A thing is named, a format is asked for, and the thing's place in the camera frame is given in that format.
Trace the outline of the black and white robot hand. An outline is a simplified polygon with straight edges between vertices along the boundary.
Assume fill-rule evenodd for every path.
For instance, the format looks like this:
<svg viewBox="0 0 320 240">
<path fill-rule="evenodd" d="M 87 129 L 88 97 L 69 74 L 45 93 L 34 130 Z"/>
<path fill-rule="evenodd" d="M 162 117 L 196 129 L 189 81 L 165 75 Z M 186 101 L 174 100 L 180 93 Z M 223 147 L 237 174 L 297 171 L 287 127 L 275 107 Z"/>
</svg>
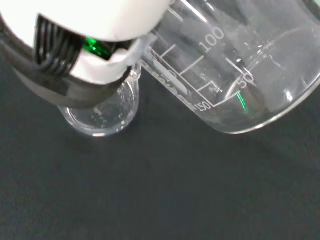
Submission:
<svg viewBox="0 0 320 240">
<path fill-rule="evenodd" d="M 88 109 L 112 97 L 155 40 L 169 0 L 3 0 L 0 55 L 37 96 Z"/>
</svg>

